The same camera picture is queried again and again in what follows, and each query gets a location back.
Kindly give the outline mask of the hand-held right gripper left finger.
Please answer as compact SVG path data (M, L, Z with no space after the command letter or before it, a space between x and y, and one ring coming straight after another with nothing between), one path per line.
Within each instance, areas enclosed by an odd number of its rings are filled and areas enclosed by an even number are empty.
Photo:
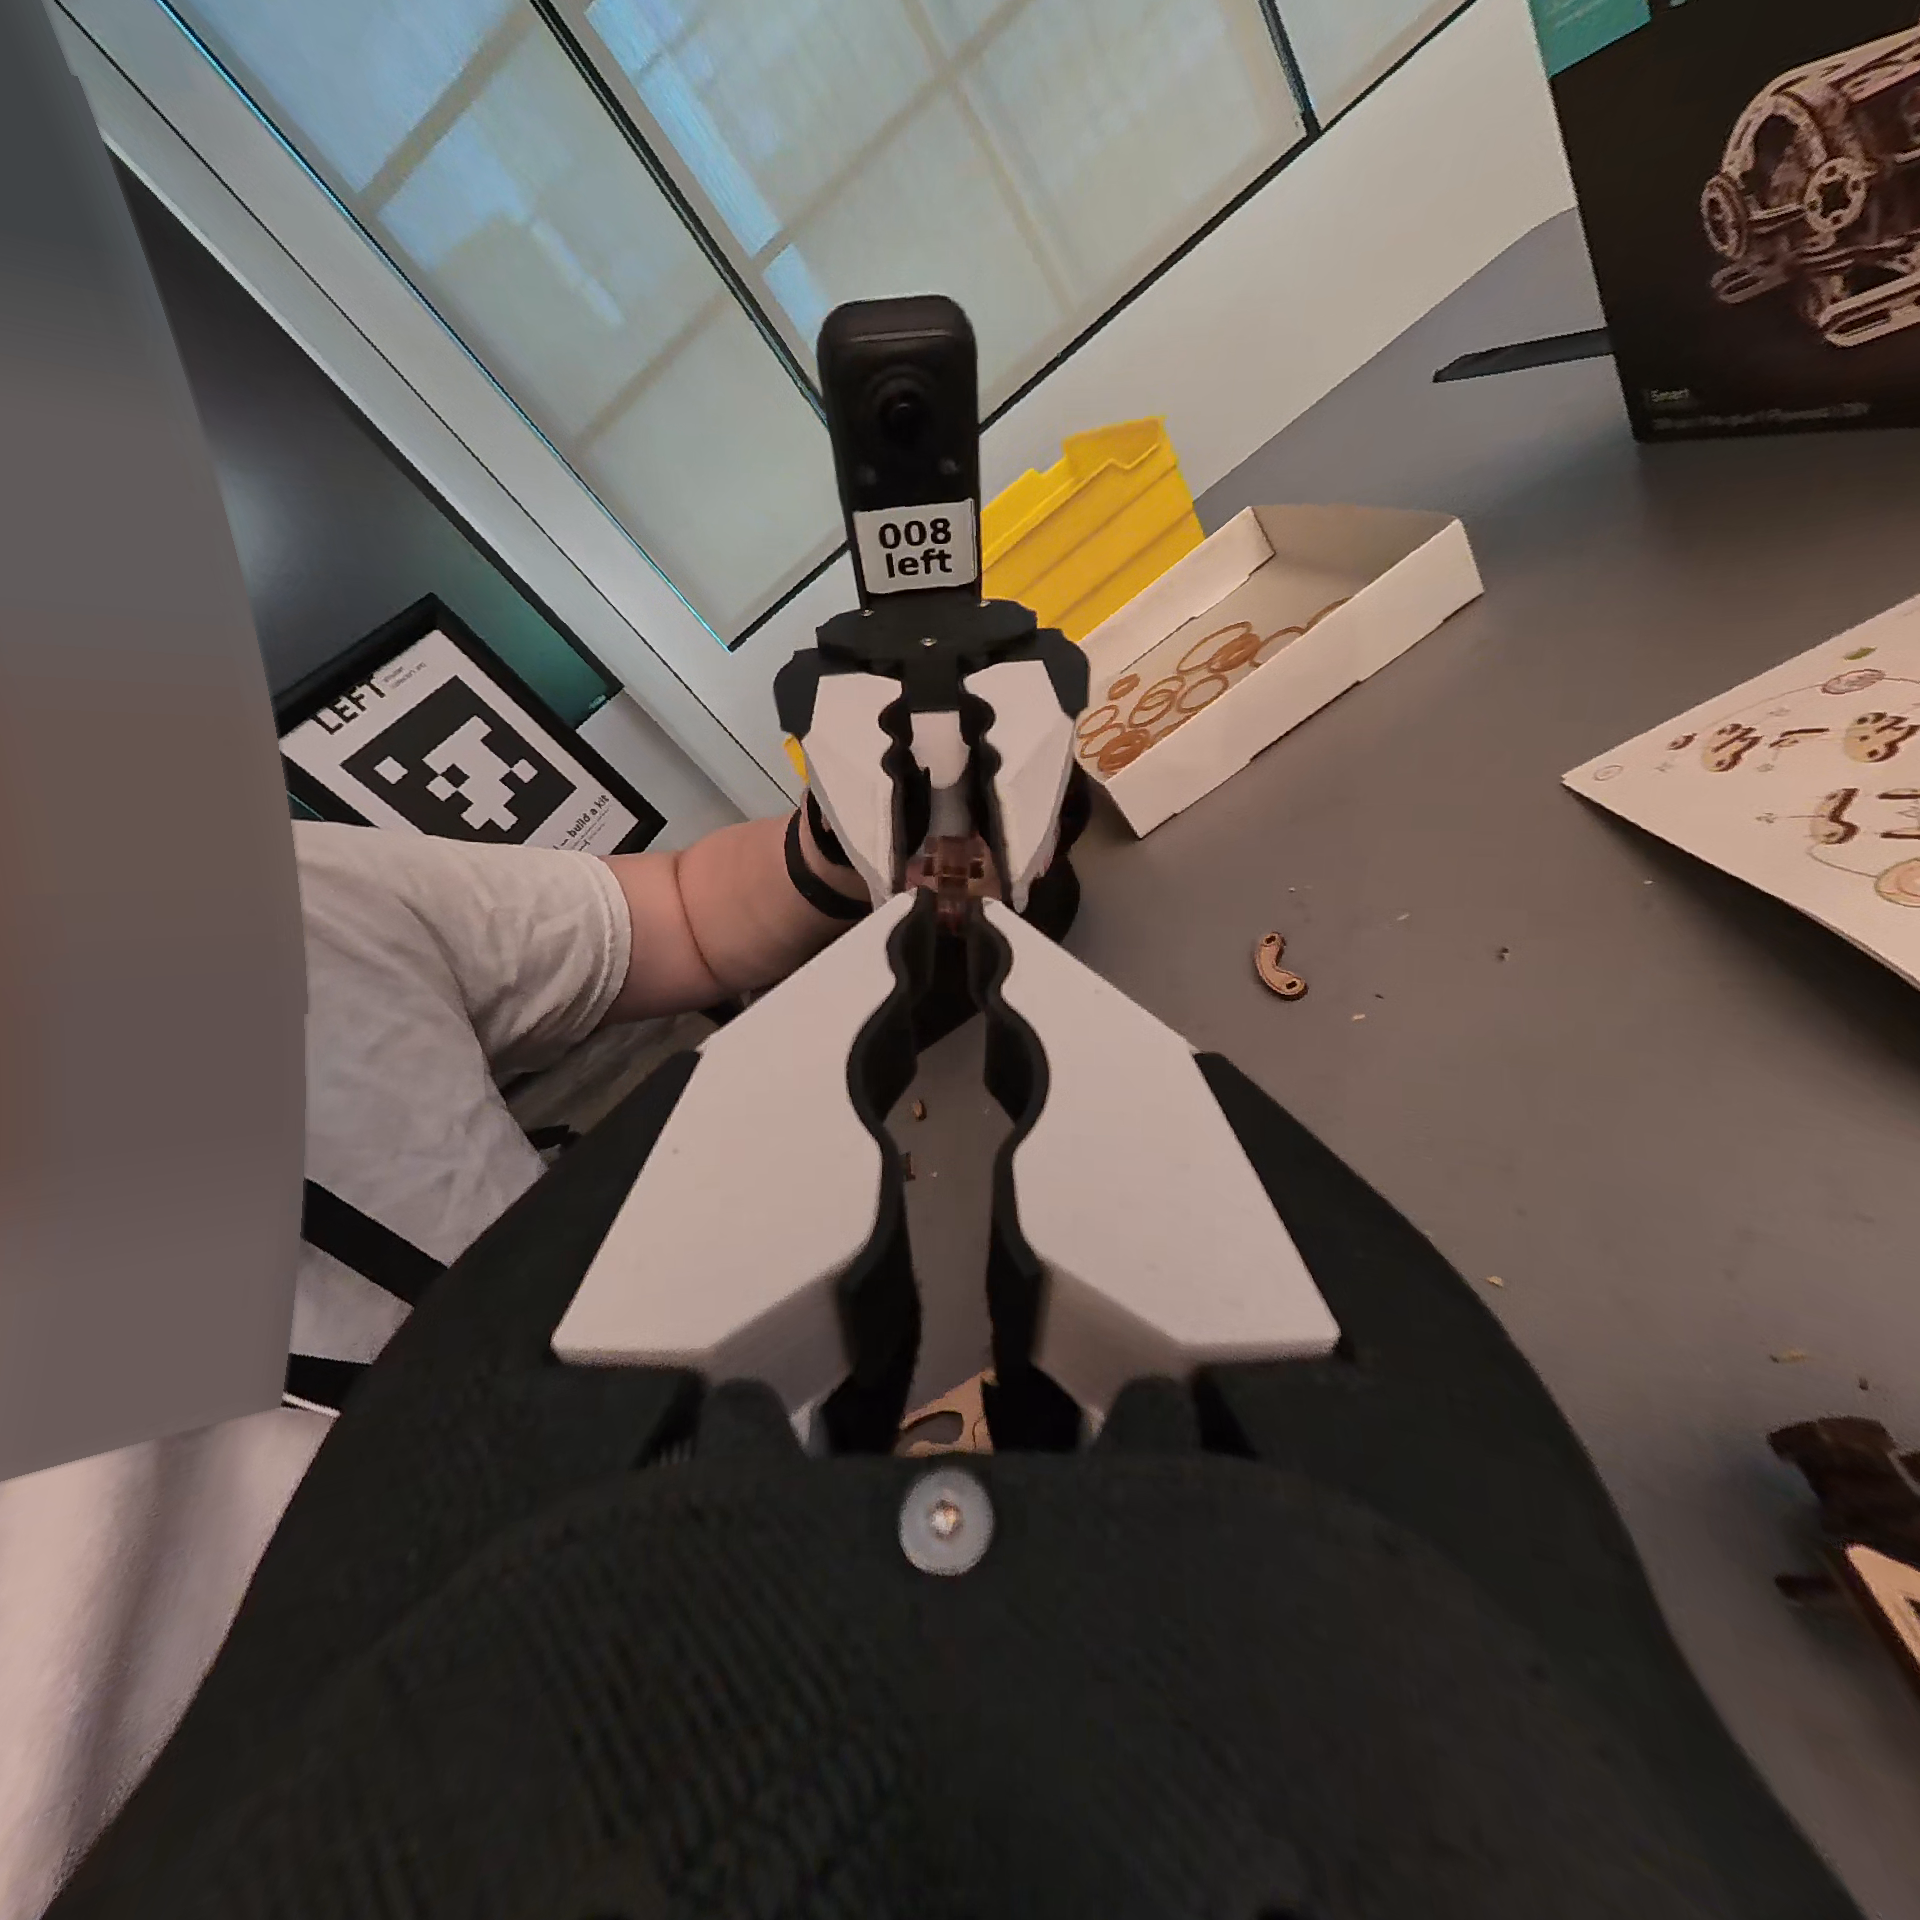
M888 1120L922 993L923 898L902 893L706 1040L554 1353L758 1380L826 1450L889 1453L922 1297Z

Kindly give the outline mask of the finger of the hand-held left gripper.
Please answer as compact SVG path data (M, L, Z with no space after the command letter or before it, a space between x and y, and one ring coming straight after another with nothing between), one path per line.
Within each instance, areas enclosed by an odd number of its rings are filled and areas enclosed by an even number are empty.
M823 672L802 732L807 786L876 906L907 889L928 837L928 776L899 680Z
M1075 721L1043 661L1003 661L967 676L967 724L974 826L1023 915L1063 845Z

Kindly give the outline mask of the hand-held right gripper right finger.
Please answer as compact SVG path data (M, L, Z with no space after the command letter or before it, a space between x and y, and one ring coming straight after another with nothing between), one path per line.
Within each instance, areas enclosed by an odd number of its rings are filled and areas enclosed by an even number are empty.
M1338 1350L1210 1059L996 901L982 907L982 1018L1008 1120L983 1388L996 1452L1072 1452L1145 1378Z

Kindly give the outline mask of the person's left forearm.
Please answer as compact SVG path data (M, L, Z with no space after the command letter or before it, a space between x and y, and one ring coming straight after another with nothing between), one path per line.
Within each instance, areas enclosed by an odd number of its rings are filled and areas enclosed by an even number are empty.
M867 906L801 811L722 827L678 853L610 856L607 866L631 925L608 1024L692 1014L778 985Z

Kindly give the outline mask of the black model kit box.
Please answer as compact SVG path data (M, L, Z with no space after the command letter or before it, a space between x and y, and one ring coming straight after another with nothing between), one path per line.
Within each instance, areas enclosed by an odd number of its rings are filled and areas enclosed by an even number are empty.
M1918 4L1532 2L1644 443L1918 418Z

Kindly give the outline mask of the group of wooden rings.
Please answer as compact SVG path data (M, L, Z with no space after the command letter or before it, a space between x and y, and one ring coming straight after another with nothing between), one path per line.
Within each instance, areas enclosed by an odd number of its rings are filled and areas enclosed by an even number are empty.
M1167 641L1107 683L1095 683L1092 707L1075 730L1076 762L1092 777L1115 777L1350 601L1343 595L1274 630L1236 620L1203 630L1178 656Z

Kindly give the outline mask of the yellow plastic bin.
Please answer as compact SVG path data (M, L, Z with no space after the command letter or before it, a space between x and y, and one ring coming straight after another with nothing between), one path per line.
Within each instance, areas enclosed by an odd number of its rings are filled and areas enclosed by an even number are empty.
M1108 422L986 502L983 593L1087 641L1203 542L1167 421Z

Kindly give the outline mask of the pale wooden part with holes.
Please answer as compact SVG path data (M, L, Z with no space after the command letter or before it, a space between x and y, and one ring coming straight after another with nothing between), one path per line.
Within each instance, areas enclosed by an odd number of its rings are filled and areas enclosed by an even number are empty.
M942 1396L910 1410L897 1435L897 1456L992 1453L987 1390L994 1370L983 1370Z

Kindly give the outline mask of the frosted glass window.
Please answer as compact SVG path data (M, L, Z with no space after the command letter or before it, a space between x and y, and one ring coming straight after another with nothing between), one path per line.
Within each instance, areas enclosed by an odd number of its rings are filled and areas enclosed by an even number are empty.
M833 308L961 301L994 421L1457 4L152 11L738 644L844 542Z

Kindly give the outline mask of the person's white shirt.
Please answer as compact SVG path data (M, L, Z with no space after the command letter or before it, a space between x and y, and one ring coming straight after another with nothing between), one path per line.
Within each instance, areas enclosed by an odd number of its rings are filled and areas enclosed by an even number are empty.
M633 955L590 856L300 822L304 1174L439 1264L543 1173L496 1083L603 1021ZM2 1915L39 1915L198 1692L330 1426L310 1409L2 1491Z

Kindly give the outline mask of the black framed marker sign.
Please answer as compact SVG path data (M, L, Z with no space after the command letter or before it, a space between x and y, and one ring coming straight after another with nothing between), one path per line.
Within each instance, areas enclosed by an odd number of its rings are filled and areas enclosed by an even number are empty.
M648 851L666 816L423 596L274 701L291 801L324 822L452 844Z

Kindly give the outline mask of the white cardboard box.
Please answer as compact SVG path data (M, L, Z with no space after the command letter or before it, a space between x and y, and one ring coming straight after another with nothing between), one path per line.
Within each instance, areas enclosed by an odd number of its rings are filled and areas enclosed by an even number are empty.
M1083 641L1095 693L1167 641L1178 656L1236 620L1268 633L1343 595L1350 606L1122 773L1095 777L1080 763L1137 835L1187 811L1436 633L1481 596L1481 573L1466 525L1446 512L1251 508Z

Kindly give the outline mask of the black flat stand base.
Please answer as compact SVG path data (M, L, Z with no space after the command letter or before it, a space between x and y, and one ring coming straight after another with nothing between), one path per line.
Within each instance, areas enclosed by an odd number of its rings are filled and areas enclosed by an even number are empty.
M1615 356L1615 341L1607 326L1584 326L1543 338L1502 342L1464 352L1431 373L1433 384L1454 384L1479 377L1502 377L1534 368L1558 368Z

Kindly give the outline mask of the illustrated instruction booklet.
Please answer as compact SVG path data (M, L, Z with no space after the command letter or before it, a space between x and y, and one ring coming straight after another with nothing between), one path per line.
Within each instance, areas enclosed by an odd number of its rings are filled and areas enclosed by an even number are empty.
M1918 984L1913 596L1563 785Z

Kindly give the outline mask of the wooden gear assembly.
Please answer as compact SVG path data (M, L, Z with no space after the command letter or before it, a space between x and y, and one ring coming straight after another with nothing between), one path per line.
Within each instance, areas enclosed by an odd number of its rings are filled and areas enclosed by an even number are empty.
M1767 1445L1815 1500L1819 1569L1775 1584L1794 1604L1850 1604L1918 1692L1918 1453L1887 1426L1833 1414Z

